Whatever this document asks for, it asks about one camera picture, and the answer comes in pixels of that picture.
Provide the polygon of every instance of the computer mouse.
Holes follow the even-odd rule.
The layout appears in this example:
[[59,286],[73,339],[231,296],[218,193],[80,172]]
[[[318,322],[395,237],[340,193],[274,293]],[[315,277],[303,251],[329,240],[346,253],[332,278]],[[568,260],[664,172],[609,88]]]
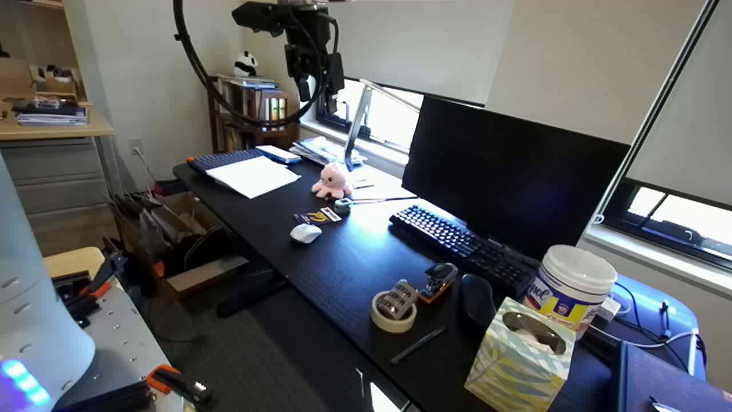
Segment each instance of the computer mouse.
[[323,229],[315,224],[298,224],[298,226],[293,226],[291,237],[294,243],[311,244],[321,232],[323,232]]
[[485,277],[466,272],[459,277],[458,322],[482,337],[497,314],[493,287]]

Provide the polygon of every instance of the pen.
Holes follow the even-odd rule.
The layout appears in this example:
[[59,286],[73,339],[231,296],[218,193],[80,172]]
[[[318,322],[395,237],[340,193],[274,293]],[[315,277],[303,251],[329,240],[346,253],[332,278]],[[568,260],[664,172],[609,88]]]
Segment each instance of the pen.
[[402,361],[404,357],[410,357],[413,350],[419,350],[421,346],[430,342],[431,339],[436,339],[444,331],[444,326],[431,329],[430,333],[415,339],[411,346],[406,346],[402,353],[398,353],[395,357],[391,357],[391,364]]

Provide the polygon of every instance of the plush toy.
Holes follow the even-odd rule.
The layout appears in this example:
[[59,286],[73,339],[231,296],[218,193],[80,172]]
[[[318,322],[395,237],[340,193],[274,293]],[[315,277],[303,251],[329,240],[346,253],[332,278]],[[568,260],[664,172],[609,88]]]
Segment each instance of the plush toy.
[[321,168],[321,180],[315,180],[315,185],[311,188],[315,192],[315,196],[348,196],[351,193],[351,188],[348,182],[348,168],[343,165],[335,161],[326,161]]
[[232,74],[235,78],[253,78],[255,65],[258,65],[258,60],[248,50],[243,50],[243,52],[237,52],[237,56],[232,61]]

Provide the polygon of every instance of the drawer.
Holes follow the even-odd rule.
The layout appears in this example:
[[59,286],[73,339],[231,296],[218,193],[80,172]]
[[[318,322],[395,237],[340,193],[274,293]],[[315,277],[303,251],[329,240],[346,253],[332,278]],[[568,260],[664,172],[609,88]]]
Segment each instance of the drawer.
[[27,214],[87,208],[107,200],[107,185],[103,177],[15,185],[15,189]]
[[103,176],[89,139],[0,144],[15,185]]

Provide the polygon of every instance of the black monitor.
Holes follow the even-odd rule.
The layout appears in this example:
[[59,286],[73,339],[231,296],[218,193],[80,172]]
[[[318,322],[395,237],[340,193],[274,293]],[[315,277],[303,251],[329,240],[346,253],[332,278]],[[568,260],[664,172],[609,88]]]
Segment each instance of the black monitor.
[[573,244],[626,144],[426,97],[402,185],[525,256]]

